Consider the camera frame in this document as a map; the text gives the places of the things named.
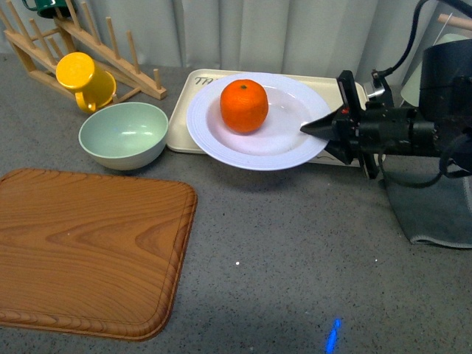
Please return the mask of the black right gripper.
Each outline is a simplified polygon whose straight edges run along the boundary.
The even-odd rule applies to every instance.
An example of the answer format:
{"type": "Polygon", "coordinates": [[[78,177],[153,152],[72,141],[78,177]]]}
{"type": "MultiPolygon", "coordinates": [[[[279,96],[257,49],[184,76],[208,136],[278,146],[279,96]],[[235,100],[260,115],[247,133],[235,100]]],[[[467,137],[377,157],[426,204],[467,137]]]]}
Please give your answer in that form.
{"type": "Polygon", "coordinates": [[[345,165],[357,159],[364,174],[374,179],[383,155],[438,157],[436,127],[416,108],[394,108],[369,101],[362,107],[353,73],[344,70],[336,81],[343,104],[336,111],[300,127],[318,139],[331,140],[324,148],[345,165]]]}

